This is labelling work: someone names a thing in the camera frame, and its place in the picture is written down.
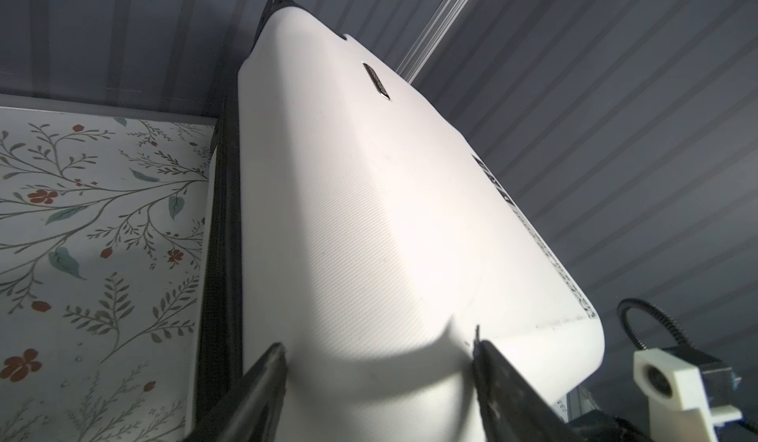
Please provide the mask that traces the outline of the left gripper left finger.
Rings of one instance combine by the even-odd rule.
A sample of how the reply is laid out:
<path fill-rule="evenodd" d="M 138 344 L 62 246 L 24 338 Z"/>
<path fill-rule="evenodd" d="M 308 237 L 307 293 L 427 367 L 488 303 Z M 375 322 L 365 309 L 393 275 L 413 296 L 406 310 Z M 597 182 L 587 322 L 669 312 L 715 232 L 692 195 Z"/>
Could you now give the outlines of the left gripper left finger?
<path fill-rule="evenodd" d="M 286 393 L 287 361 L 274 343 L 184 441 L 274 441 Z"/>

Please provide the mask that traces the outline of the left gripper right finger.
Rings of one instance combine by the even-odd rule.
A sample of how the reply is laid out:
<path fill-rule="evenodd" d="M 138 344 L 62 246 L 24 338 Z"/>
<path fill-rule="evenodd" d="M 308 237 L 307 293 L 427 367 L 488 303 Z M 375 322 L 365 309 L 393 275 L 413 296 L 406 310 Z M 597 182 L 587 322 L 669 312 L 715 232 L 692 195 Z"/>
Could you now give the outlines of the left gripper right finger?
<path fill-rule="evenodd" d="M 582 442 L 479 330 L 472 373 L 487 442 Z"/>

